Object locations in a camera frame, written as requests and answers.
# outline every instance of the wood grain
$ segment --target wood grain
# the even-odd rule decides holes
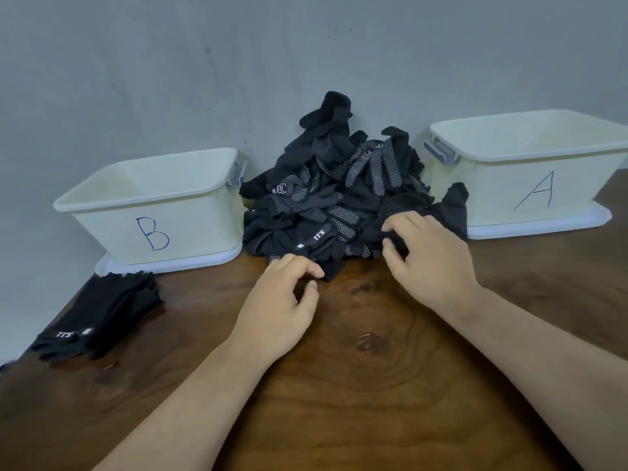
[[[628,171],[600,198],[614,213],[603,228],[471,249],[484,285],[628,358]],[[25,354],[0,380],[0,469],[91,469],[226,339],[263,269],[242,254],[160,275],[165,305],[100,360],[50,366]],[[578,469],[507,379],[383,261],[349,261],[320,296],[216,469]]]

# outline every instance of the plastic container handle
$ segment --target plastic container handle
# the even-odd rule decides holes
[[[456,165],[460,161],[460,156],[456,155],[456,151],[438,139],[434,139],[433,142],[423,142],[423,147],[445,166]]]
[[[235,162],[231,167],[229,179],[227,180],[227,186],[231,188],[240,188],[242,181],[244,180],[244,174],[246,172],[246,166],[249,161],[244,155],[238,154],[235,158]]]

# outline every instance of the stack of folded gloves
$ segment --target stack of folded gloves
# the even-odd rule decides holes
[[[255,199],[244,214],[244,250],[268,261],[287,253],[310,258],[333,278],[351,257],[379,257],[390,237],[400,253],[407,248],[394,232],[382,232],[391,215],[431,215],[467,240],[467,189],[455,183],[440,203],[420,180],[423,164],[408,144],[408,133],[387,127],[388,139],[367,140],[349,133],[351,101],[328,92],[320,109],[304,116],[305,129],[276,165],[240,189]]]
[[[83,354],[104,356],[161,303],[155,285],[152,272],[92,277],[71,309],[40,333],[30,350],[45,362]]]

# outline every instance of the left hand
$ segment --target left hand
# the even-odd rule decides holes
[[[301,302],[294,286],[304,274],[325,276],[321,267],[303,256],[286,254],[271,262],[240,310],[229,340],[246,348],[270,366],[301,339],[318,304],[318,286],[310,281]]]

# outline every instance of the forearm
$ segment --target forearm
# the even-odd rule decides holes
[[[437,312],[513,382],[583,467],[628,469],[628,362],[486,289]]]
[[[267,365],[232,339],[127,436],[96,471],[211,469]]]

